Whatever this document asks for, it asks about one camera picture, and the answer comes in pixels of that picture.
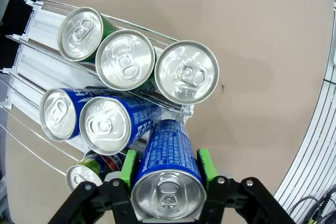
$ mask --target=green can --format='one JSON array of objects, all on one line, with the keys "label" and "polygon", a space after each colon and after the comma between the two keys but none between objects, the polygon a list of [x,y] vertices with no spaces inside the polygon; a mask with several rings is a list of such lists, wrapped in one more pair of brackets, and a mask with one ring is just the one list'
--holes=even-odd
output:
[{"label": "green can", "polygon": [[70,191],[73,191],[83,181],[90,181],[100,186],[107,174],[121,170],[124,160],[125,156],[121,153],[111,156],[97,153],[86,155],[67,170],[67,186]]},{"label": "green can", "polygon": [[58,48],[63,57],[70,61],[95,62],[100,43],[117,31],[96,10],[89,7],[78,8],[64,19],[58,30]]}]

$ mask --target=screw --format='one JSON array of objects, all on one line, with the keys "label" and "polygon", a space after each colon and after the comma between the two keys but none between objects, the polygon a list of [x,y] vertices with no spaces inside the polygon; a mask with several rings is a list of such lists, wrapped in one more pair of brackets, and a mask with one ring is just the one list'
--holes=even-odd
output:
[{"label": "screw", "polygon": [[253,181],[249,179],[248,181],[246,181],[246,185],[247,185],[247,186],[251,186],[251,185],[253,185]]},{"label": "screw", "polygon": [[220,183],[220,184],[224,184],[225,179],[224,178],[218,178],[217,182]]}]

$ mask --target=beige tabletop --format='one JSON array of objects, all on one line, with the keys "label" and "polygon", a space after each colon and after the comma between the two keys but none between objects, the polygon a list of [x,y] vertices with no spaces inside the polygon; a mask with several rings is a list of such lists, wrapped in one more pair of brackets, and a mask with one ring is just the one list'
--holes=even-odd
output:
[{"label": "beige tabletop", "polygon": [[[220,77],[212,96],[195,106],[187,122],[193,146],[209,148],[220,173],[237,181],[255,176],[271,193],[276,191],[300,146],[319,95],[331,40],[333,0],[55,1],[90,6],[208,46],[217,57]],[[32,148],[40,144],[34,141],[30,142]],[[7,145],[7,166],[14,166],[9,164],[13,159],[9,155],[17,148],[21,147],[14,141]],[[38,169],[28,167],[30,162],[40,161],[24,153],[20,160],[30,161],[19,168],[30,169],[30,173],[7,168],[13,220],[24,223],[31,216],[35,223],[45,223],[69,191],[63,180],[52,181],[51,173],[56,172],[47,172],[44,164]],[[23,184],[32,184],[36,176],[43,187],[28,194]],[[55,191],[56,203],[48,190]],[[48,204],[29,205],[29,211],[19,208],[40,202],[44,193],[51,197],[44,199]]]}]

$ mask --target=can top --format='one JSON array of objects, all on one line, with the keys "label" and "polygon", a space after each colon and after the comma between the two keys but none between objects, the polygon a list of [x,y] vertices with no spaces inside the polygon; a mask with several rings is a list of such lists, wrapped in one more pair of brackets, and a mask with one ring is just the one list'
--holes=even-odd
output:
[{"label": "can top", "polygon": [[84,60],[98,48],[102,36],[100,14],[89,7],[78,8],[67,15],[58,30],[59,51],[68,60]]},{"label": "can top", "polygon": [[155,65],[155,50],[140,32],[119,30],[104,39],[96,55],[100,79],[115,90],[132,90],[143,84]]},{"label": "can top", "polygon": [[132,205],[142,218],[196,217],[205,199],[205,189],[198,179],[174,169],[144,175],[131,193]]},{"label": "can top", "polygon": [[126,147],[131,135],[131,119],[117,99],[95,97],[84,105],[79,128],[92,150],[113,155]]},{"label": "can top", "polygon": [[66,175],[67,185],[70,191],[73,191],[80,183],[89,181],[97,186],[102,184],[101,178],[90,168],[83,165],[74,165],[70,167]]},{"label": "can top", "polygon": [[62,89],[51,89],[43,95],[39,116],[42,129],[52,140],[67,140],[74,132],[76,110],[71,98]]},{"label": "can top", "polygon": [[214,54],[194,41],[168,46],[155,65],[156,84],[162,94],[177,104],[202,102],[216,88],[219,67]]}]

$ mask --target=wire rack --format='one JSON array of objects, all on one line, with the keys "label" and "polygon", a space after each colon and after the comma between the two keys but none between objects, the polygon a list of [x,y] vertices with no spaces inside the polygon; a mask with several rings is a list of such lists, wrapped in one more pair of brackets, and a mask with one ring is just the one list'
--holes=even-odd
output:
[{"label": "wire rack", "polygon": [[[50,1],[50,0],[24,0],[27,4],[31,5],[31,6],[36,6],[38,8],[43,8],[43,9],[51,9],[53,11],[56,11],[58,13],[62,13],[67,15],[69,12],[71,12],[72,10],[78,8],[76,6],[72,6],[72,5],[68,5],[68,4],[64,4],[64,3],[60,3],[60,2],[56,2],[56,1]],[[108,20],[110,20],[112,23],[114,23],[115,26],[117,26],[119,29],[135,29],[135,30],[139,30],[140,32],[144,33],[145,36],[147,36],[147,38],[154,44],[154,47],[156,48],[160,48],[160,49],[164,49],[165,47],[167,47],[168,45],[170,45],[171,43],[174,43],[176,41],[178,41],[175,38],[172,38],[170,36],[164,35],[162,33],[158,33],[157,31],[145,28],[143,26],[131,23],[129,21],[123,20],[123,19],[119,19],[116,17],[112,17],[106,14],[101,14],[102,16],[104,16],[105,18],[107,18]],[[60,56],[60,54],[57,54],[57,52],[55,52],[54,50],[52,50],[51,48],[48,47],[43,47],[42,45],[39,44],[35,44],[30,40],[24,40],[21,37],[16,37],[13,35],[7,35],[7,38],[21,44],[22,46],[27,46],[33,50],[36,50],[38,52],[41,52],[43,54],[46,54],[50,57],[52,57],[53,59],[56,59],[62,63],[65,63],[69,66],[71,66],[72,68],[75,68],[77,70],[80,70],[81,72],[88,74],[92,77],[94,77],[95,79],[99,80],[98,74],[96,71],[92,70],[91,68],[88,68],[86,65],[83,65],[81,63],[77,63],[77,62],[71,62],[66,60],[65,58],[63,58],[62,56]],[[29,105],[31,105],[32,108],[38,110],[39,109],[39,104],[36,104],[34,101],[30,100],[27,96],[25,96],[23,93],[21,93],[20,91],[18,91],[13,83],[14,81],[18,81],[23,83],[24,85],[26,85],[27,87],[31,88],[32,90],[36,91],[38,94],[43,95],[46,90],[43,90],[41,87],[39,87],[38,85],[29,82],[29,80],[26,80],[25,78],[21,77],[20,75],[17,74],[13,74],[11,72],[5,72],[3,70],[0,70],[0,72],[2,73],[7,73],[10,75],[10,80],[8,82],[4,81],[3,79],[0,78],[0,82],[4,83],[6,86],[8,86],[8,89],[11,92],[15,92],[20,98],[22,98],[24,101],[26,101]],[[156,105],[158,105],[159,107],[163,108],[164,110],[176,113],[176,119],[185,122],[186,118],[192,116],[193,114],[193,105],[179,105],[179,104],[175,104],[173,102],[170,102],[168,100],[166,100],[162,95],[160,95],[160,93],[158,91],[156,91],[156,93],[144,93],[144,92],[139,92],[139,91],[127,91],[127,93],[134,95],[136,97],[141,97],[149,102],[152,102]],[[44,142],[50,144],[52,147],[54,147],[56,150],[60,151],[61,153],[63,153],[64,155],[68,156],[69,158],[73,159],[75,162],[78,161],[77,158],[73,157],[72,155],[70,155],[69,153],[67,153],[66,151],[62,150],[60,147],[56,146],[51,140],[46,139],[45,137],[41,136],[40,134],[38,134],[37,132],[34,131],[34,129],[32,129],[31,127],[29,127],[28,125],[26,125],[22,120],[20,120],[18,117],[16,117],[8,108],[4,107],[4,106],[0,106],[0,108],[2,108],[2,110],[4,110],[9,116],[13,117],[16,121],[18,121],[24,128],[30,130],[34,135],[36,135],[38,138],[40,138],[41,140],[43,140]],[[12,134],[8,128],[4,125],[0,126],[11,136],[13,137],[20,145],[22,145],[25,149],[27,149],[30,153],[32,153],[34,156],[36,156],[38,159],[40,159],[43,163],[45,163],[46,165],[48,165],[49,167],[53,168],[54,170],[56,170],[57,172],[65,175],[65,173],[61,170],[59,170],[58,168],[56,168],[55,166],[53,166],[52,164],[50,164],[49,162],[47,162],[46,160],[44,160],[43,158],[41,158],[39,155],[37,155],[36,153],[34,153],[34,151],[32,151],[31,149],[29,149],[24,143],[22,143],[14,134]],[[146,140],[144,139],[140,139],[138,141],[135,141],[133,143],[133,147],[137,148],[138,150],[143,150],[144,147],[146,145]]]}]

